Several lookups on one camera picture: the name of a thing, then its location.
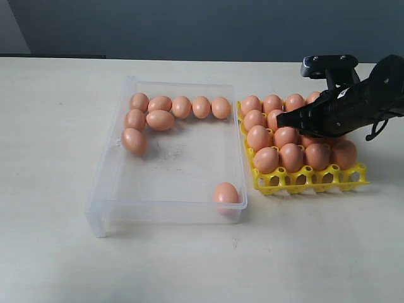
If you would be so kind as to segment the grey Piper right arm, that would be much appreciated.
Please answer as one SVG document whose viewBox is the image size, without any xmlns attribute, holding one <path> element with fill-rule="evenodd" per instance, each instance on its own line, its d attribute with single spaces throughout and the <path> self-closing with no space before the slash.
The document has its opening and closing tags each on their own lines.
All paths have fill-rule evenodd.
<svg viewBox="0 0 404 303">
<path fill-rule="evenodd" d="M 403 58 L 380 60 L 368 78 L 360 80 L 351 55 L 306 56 L 300 73 L 325 79 L 327 89 L 303 107 L 277 116 L 278 127 L 292 127 L 306 136 L 338 138 L 371 126 L 373 140 L 394 117 L 403 117 Z"/>
</svg>

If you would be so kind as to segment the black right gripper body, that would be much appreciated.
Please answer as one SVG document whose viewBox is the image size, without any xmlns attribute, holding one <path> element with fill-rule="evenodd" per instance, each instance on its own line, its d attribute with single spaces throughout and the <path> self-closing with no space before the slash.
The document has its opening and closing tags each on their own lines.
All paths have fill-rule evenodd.
<svg viewBox="0 0 404 303">
<path fill-rule="evenodd" d="M 364 80 L 323 92 L 302 114 L 302 132 L 311 136 L 336 138 L 373 124 L 385 110 L 385 92 Z"/>
</svg>

